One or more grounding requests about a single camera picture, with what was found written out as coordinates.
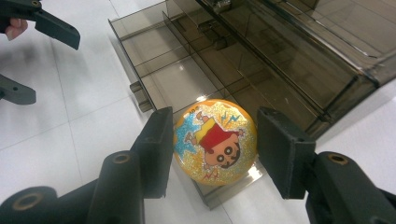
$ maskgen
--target human hand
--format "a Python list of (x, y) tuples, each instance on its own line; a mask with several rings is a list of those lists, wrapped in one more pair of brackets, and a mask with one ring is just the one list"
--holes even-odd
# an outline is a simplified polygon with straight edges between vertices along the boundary
[(13, 40), (21, 35), (27, 29), (27, 20), (11, 18), (10, 25), (6, 28), (6, 35), (8, 40)]

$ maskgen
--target screw hole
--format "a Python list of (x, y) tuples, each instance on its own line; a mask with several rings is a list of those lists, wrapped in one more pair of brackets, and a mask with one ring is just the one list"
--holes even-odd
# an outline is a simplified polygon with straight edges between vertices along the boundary
[(41, 193), (29, 193), (21, 196), (14, 204), (12, 208), (16, 211), (24, 211), (29, 208), (36, 206), (43, 200), (44, 196)]
[(347, 158), (342, 156), (342, 155), (338, 155), (338, 154), (330, 154), (329, 155), (329, 159), (332, 162), (341, 164), (341, 165), (346, 165), (348, 163)]
[(119, 154), (113, 158), (113, 162), (116, 164), (125, 163), (130, 159), (129, 155), (127, 154)]

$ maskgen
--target finger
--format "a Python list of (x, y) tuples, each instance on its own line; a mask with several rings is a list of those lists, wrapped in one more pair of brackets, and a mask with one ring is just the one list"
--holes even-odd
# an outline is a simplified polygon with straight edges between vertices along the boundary
[(28, 27), (27, 20), (21, 20), (21, 28), (25, 31)]
[(11, 26), (19, 28), (21, 27), (21, 19), (17, 19), (17, 18), (11, 18), (9, 20), (9, 23), (11, 23)]
[(22, 28), (15, 28), (13, 31), (12, 31), (12, 39), (15, 39), (15, 38), (17, 38), (19, 35), (21, 35), (22, 33), (23, 33), (23, 29)]

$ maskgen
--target white tile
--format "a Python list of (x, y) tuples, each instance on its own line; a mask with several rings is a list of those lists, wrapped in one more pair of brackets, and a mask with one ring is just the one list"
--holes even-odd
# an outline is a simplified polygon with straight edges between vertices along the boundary
[(81, 35), (78, 50), (52, 40), (67, 113), (72, 120), (125, 98), (131, 92), (112, 45), (116, 37), (108, 19), (117, 15), (110, 2), (67, 2), (66, 5), (49, 2), (48, 6)]
[(119, 18), (128, 16), (131, 13), (139, 11), (143, 8), (162, 2), (162, 0), (146, 0), (146, 1), (131, 1), (131, 0), (110, 0), (113, 7), (116, 9)]
[(269, 175), (223, 203), (233, 224), (309, 223), (304, 200), (283, 200)]
[(13, 41), (0, 38), (0, 74), (36, 92), (33, 105), (0, 101), (0, 149), (67, 122), (50, 38), (29, 26)]
[(81, 186), (68, 124), (0, 150), (0, 203), (14, 193), (48, 186), (58, 196)]
[(175, 160), (169, 173), (166, 197), (145, 200), (145, 214), (148, 224), (232, 223), (222, 206), (211, 211), (205, 207), (191, 180)]
[(131, 148), (149, 114), (137, 112), (127, 97), (70, 122), (84, 184), (99, 176), (105, 157)]

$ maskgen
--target floor grout line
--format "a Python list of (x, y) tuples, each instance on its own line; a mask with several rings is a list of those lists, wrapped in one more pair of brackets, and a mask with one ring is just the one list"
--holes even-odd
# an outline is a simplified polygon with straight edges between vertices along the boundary
[(50, 42), (50, 46), (51, 46), (51, 49), (52, 49), (53, 60), (55, 61), (55, 67), (56, 67), (56, 71), (57, 71), (57, 74), (58, 74), (59, 84), (61, 86), (62, 97), (64, 99), (64, 109), (66, 110), (66, 116), (67, 116), (67, 125), (69, 127), (70, 136), (72, 138), (74, 154), (75, 154), (75, 157), (76, 157), (76, 162), (77, 162), (77, 167), (78, 167), (79, 180), (80, 180), (80, 184), (82, 185), (83, 184), (83, 182), (82, 182), (82, 173), (81, 173), (81, 169), (80, 169), (80, 165), (79, 165), (79, 160), (78, 160), (78, 155), (77, 155), (77, 150), (76, 150), (76, 143), (75, 143), (75, 140), (74, 140), (72, 128), (70, 126), (69, 111), (67, 110), (66, 99), (64, 97), (64, 87), (62, 85), (61, 74), (59, 72), (59, 66), (58, 66), (58, 63), (57, 63), (57, 60), (56, 60), (55, 47), (53, 47), (53, 42), (52, 42), (51, 39), (49, 40), (49, 42)]
[(222, 209), (224, 210), (225, 214), (227, 215), (228, 219), (230, 219), (231, 224), (233, 224), (233, 221), (231, 220), (230, 216), (228, 215), (228, 212), (227, 212), (227, 210), (225, 209), (225, 207), (224, 207), (223, 204), (221, 204), (221, 207), (222, 207)]

